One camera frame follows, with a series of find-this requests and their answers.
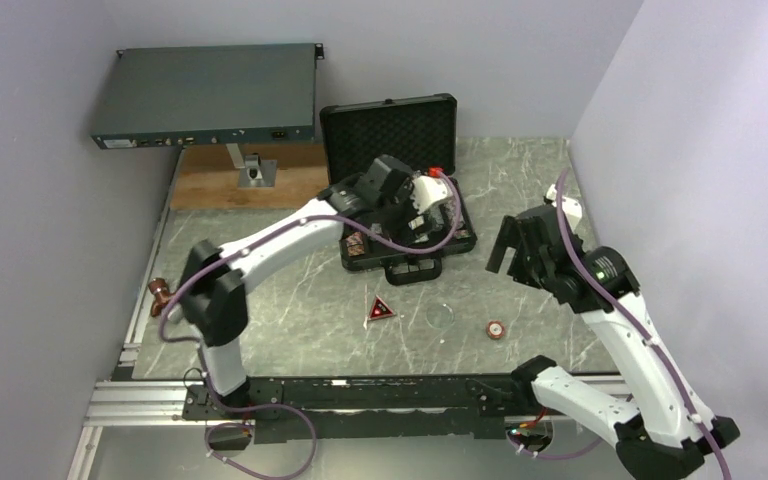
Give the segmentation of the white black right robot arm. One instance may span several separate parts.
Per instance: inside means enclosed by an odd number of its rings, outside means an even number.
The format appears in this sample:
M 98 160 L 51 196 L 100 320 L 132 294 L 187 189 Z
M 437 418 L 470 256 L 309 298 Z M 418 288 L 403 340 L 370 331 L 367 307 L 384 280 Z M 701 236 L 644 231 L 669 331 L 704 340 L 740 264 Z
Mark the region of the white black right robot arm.
M 558 411 L 614 448 L 635 479 L 685 479 L 712 455 L 731 476 L 724 449 L 741 432 L 692 391 L 648 313 L 640 285 L 623 256 L 610 247 L 584 250 L 565 213 L 544 204 L 503 218 L 486 265 L 516 283 L 550 293 L 578 314 L 609 353 L 630 391 L 622 403 L 576 379 L 546 356 L 511 373 L 505 396 L 517 411 Z

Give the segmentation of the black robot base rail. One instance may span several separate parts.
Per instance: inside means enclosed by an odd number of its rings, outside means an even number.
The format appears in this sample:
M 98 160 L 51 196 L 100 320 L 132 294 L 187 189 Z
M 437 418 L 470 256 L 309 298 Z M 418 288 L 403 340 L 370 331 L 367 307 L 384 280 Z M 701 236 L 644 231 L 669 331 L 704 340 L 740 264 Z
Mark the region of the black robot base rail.
M 502 439 L 544 413 L 507 374 L 252 377 L 243 399 L 216 404 L 207 389 L 185 389 L 187 421 L 242 420 L 257 442 L 307 439 L 470 436 Z

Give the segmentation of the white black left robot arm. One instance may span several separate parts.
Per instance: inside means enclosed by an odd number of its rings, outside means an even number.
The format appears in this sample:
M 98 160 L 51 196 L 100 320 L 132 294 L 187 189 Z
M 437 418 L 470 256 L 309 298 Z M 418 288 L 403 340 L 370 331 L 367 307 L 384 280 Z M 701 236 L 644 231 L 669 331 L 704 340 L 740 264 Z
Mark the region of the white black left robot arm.
M 194 331 L 212 389 L 208 407 L 224 420 L 249 406 L 250 381 L 239 338 L 248 325 L 247 300 L 273 274 L 335 243 L 351 227 L 381 244 L 418 253 L 419 219 L 456 195 L 444 174 L 417 172 L 382 155 L 362 173 L 320 191 L 296 212 L 243 239 L 216 246 L 202 241 L 187 259 L 177 291 L 161 311 Z

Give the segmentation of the red triangular dealer button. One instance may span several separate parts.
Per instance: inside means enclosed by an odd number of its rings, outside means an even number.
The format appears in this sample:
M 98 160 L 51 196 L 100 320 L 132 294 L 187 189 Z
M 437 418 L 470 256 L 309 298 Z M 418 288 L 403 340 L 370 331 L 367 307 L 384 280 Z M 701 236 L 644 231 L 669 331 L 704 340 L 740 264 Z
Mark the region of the red triangular dealer button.
M 375 296 L 366 315 L 366 321 L 370 322 L 389 319 L 395 315 L 396 312 L 393 308 L 391 308 L 380 296 Z

